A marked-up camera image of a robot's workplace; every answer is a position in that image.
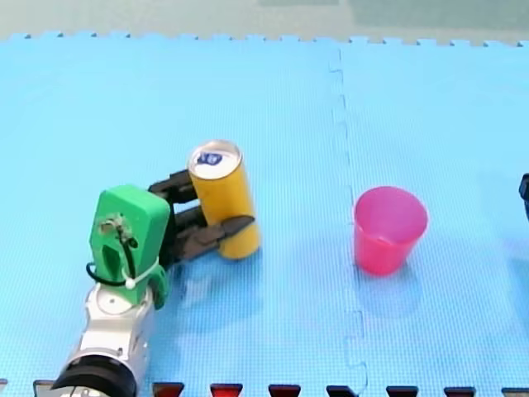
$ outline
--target black object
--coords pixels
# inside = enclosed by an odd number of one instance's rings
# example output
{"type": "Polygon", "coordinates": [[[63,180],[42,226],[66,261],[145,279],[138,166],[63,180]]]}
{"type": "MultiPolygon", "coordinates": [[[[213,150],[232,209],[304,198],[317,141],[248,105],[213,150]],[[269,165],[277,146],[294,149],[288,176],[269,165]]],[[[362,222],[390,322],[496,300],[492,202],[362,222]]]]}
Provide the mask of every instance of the black object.
{"type": "Polygon", "coordinates": [[[522,197],[525,207],[526,207],[526,216],[529,221],[529,174],[522,176],[522,182],[520,183],[520,197],[522,197]]]}
{"type": "Polygon", "coordinates": [[[217,249],[221,240],[236,235],[254,221],[251,216],[240,216],[208,226],[200,206],[176,213],[175,204],[189,203],[198,198],[187,170],[152,184],[149,191],[165,199],[171,211],[158,257],[158,262],[166,270],[174,263],[217,249]]]}
{"type": "Polygon", "coordinates": [[[132,372],[121,362],[105,356],[85,356],[70,364],[51,386],[87,387],[109,397],[136,397],[137,384],[132,372]]]}
{"type": "Polygon", "coordinates": [[[254,220],[254,217],[241,215],[209,227],[188,228],[177,235],[172,250],[173,256],[180,260],[189,260],[216,250],[222,240],[235,236],[254,220]]]}

